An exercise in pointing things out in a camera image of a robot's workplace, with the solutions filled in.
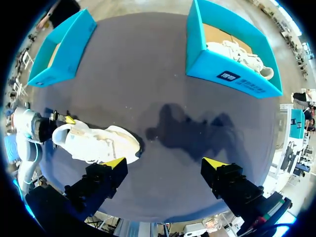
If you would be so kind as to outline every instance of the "person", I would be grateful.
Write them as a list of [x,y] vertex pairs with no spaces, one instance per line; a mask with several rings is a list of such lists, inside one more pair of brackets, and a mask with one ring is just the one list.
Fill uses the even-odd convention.
[[304,93],[292,93],[291,95],[292,103],[295,101],[299,105],[309,107],[305,102],[316,102],[316,90],[315,89],[307,89]]
[[53,28],[59,26],[63,21],[80,11],[80,5],[75,0],[58,0],[49,8],[47,14],[41,19],[36,26],[40,30],[50,21]]
[[310,109],[304,111],[305,116],[305,129],[307,131],[315,131],[315,120],[313,119]]

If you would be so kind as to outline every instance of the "shoe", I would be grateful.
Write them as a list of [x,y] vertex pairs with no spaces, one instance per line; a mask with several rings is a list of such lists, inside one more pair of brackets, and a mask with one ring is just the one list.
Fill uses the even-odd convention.
[[139,142],[128,131],[117,126],[107,129],[91,129],[87,124],[75,120],[76,124],[65,124],[52,134],[53,143],[65,149],[74,159],[91,163],[105,163],[126,158],[127,164],[138,160]]
[[224,40],[222,44],[208,42],[206,45],[207,49],[231,58],[244,66],[251,68],[267,80],[270,80],[274,76],[273,69],[265,67],[258,55],[247,53],[246,50],[240,47],[236,41],[231,42]]

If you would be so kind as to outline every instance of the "chair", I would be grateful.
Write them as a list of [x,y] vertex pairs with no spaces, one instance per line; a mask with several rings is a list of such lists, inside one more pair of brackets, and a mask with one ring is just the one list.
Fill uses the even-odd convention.
[[32,60],[32,58],[29,55],[28,51],[25,51],[25,53],[23,55],[23,58],[22,58],[22,62],[25,65],[24,69],[26,69],[30,63],[33,65],[34,61]]
[[19,96],[23,96],[23,95],[27,95],[27,93],[25,92],[24,88],[22,85],[18,85],[16,82],[13,85],[13,90],[16,92],[16,98],[18,98]]

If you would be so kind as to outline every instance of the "cardboard box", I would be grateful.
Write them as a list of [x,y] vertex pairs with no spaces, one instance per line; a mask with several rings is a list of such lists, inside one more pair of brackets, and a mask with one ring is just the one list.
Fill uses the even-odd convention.
[[[230,38],[237,39],[246,51],[257,54],[266,67],[273,69],[274,76],[266,80],[251,68],[207,49],[208,41],[222,43]],[[283,94],[277,62],[267,37],[242,17],[208,0],[193,0],[187,18],[186,75],[228,86],[258,99]]]
[[232,41],[232,36],[213,26],[203,24],[206,42],[222,43],[224,40]]
[[221,31],[220,29],[207,25],[205,23],[203,23],[203,28],[206,42],[222,43],[224,40],[228,40],[231,42],[234,42],[235,40],[240,47],[246,50],[247,53],[252,53],[251,48],[241,40],[237,39],[236,37],[231,36],[230,34],[227,34],[226,32]]

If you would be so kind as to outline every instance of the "desk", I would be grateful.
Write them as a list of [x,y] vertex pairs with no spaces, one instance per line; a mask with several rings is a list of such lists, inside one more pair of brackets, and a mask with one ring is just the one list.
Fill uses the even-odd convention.
[[[187,77],[185,15],[140,13],[98,22],[74,79],[41,88],[32,109],[67,110],[91,127],[122,126],[145,146],[100,211],[144,222],[188,221],[227,209],[200,175],[203,156],[243,167],[256,185],[274,153],[277,99],[258,100]],[[87,163],[47,143],[43,175],[64,189]]]

